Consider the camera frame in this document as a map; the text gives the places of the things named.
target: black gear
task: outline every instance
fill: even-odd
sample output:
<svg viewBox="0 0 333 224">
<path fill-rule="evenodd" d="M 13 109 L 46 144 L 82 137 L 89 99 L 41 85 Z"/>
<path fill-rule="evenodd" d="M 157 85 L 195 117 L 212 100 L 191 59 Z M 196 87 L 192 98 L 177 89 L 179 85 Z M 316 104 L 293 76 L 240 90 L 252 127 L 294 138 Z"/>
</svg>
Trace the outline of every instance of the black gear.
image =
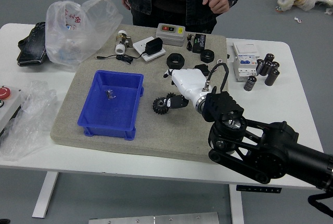
<svg viewBox="0 0 333 224">
<path fill-rule="evenodd" d="M 155 111 L 155 113 L 164 115 L 168 112 L 169 107 L 167 107 L 164 103 L 165 98 L 157 98 L 152 103 L 152 109 Z"/>
<path fill-rule="evenodd" d="M 168 93 L 166 98 L 172 98 L 173 96 L 176 96 L 176 94 L 175 93 Z"/>
</svg>

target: gray box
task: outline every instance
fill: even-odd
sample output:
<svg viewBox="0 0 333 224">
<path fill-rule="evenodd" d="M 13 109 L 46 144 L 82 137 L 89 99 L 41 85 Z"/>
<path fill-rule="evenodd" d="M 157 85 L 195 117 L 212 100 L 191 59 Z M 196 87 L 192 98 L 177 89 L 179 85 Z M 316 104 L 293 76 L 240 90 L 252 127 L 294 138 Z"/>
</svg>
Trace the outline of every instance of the gray box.
<svg viewBox="0 0 333 224">
<path fill-rule="evenodd" d="M 163 44 L 171 46 L 183 46 L 185 39 L 185 27 L 159 23 L 156 30 L 156 37 L 163 40 Z"/>
</svg>

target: black strap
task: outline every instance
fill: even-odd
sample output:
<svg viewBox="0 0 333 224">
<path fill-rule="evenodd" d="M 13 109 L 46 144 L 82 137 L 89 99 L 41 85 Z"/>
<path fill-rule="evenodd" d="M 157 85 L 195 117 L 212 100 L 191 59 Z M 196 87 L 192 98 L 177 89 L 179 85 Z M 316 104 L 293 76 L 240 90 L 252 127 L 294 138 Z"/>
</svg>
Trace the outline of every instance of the black strap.
<svg viewBox="0 0 333 224">
<path fill-rule="evenodd" d="M 320 212 L 333 218 L 333 211 L 324 203 L 318 202 L 318 200 L 323 200 L 331 197 L 333 197 L 333 193 L 310 195 L 308 198 L 308 202 L 310 203 L 310 205 L 317 208 Z"/>
</svg>

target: white plastic bag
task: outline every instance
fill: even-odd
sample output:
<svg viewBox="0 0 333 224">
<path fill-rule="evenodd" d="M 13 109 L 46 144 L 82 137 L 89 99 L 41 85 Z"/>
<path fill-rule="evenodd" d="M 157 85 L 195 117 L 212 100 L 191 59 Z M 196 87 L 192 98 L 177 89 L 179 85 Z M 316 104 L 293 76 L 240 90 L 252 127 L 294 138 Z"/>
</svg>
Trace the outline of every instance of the white plastic bag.
<svg viewBox="0 0 333 224">
<path fill-rule="evenodd" d="M 57 92 L 45 81 L 32 81 L 21 91 L 22 104 L 0 136 L 0 157 L 17 161 L 48 147 L 48 138 L 57 115 Z"/>
<path fill-rule="evenodd" d="M 111 0 L 90 0 L 82 6 L 55 2 L 46 13 L 47 56 L 54 63 L 76 67 L 105 44 L 122 19 Z"/>
</svg>

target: red emergency button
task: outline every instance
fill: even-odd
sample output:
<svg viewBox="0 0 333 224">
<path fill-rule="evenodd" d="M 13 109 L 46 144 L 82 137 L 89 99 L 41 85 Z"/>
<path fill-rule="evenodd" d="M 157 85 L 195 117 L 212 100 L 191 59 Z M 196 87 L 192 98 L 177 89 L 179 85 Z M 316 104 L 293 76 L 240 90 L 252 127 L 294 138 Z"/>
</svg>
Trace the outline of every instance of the red emergency button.
<svg viewBox="0 0 333 224">
<path fill-rule="evenodd" d="M 0 99 L 6 99 L 10 96 L 10 90 L 7 87 L 0 88 Z"/>
</svg>

